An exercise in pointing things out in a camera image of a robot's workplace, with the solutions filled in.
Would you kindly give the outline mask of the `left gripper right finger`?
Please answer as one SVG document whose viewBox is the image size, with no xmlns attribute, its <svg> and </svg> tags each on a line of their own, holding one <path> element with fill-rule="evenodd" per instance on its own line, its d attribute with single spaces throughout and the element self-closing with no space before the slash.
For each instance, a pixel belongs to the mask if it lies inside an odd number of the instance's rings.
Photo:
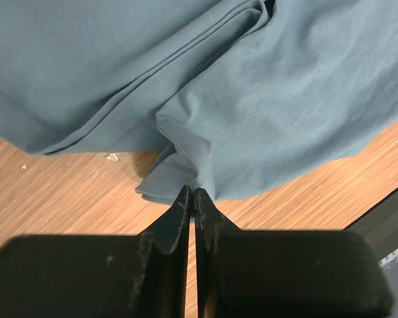
<svg viewBox="0 0 398 318">
<path fill-rule="evenodd" d="M 204 189 L 192 204 L 199 317 L 388 317 L 394 297 L 363 236 L 243 230 Z"/>
</svg>

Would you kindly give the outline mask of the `grey-blue t shirt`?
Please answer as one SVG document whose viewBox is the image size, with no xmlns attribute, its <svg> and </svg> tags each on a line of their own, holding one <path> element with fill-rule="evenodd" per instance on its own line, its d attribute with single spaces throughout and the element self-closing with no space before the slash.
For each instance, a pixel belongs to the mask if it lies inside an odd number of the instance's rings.
<svg viewBox="0 0 398 318">
<path fill-rule="evenodd" d="M 242 199 L 398 120 L 398 1 L 0 1 L 0 137 L 158 150 L 138 185 Z"/>
</svg>

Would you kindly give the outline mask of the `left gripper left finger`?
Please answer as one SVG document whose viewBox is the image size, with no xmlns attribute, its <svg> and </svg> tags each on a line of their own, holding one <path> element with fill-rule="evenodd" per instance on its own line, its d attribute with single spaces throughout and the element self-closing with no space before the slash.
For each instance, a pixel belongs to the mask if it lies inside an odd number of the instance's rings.
<svg viewBox="0 0 398 318">
<path fill-rule="evenodd" d="M 20 235 L 0 247 L 0 317 L 183 317 L 190 189 L 138 235 Z"/>
</svg>

